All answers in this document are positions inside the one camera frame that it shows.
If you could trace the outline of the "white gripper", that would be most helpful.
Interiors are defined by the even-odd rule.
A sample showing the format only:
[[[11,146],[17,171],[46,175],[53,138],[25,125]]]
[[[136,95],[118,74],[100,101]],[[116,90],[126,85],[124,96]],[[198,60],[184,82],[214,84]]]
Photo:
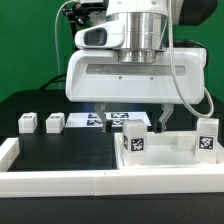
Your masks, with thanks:
[[[71,56],[66,96],[94,102],[102,131],[111,132],[105,103],[159,103],[162,114],[155,132],[166,130],[173,104],[197,104],[204,97],[203,48],[166,48],[161,21],[110,21],[79,31]]]

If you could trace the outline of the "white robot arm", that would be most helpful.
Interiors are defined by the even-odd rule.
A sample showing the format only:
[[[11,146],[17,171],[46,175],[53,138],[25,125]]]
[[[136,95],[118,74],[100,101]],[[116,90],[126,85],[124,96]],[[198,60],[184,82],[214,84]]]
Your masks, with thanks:
[[[208,53],[189,40],[173,38],[173,27],[198,26],[218,0],[99,0],[81,7],[106,12],[105,20],[75,35],[66,96],[93,102],[153,103],[163,107],[156,130],[163,132],[176,104],[191,109],[210,97],[204,87]]]

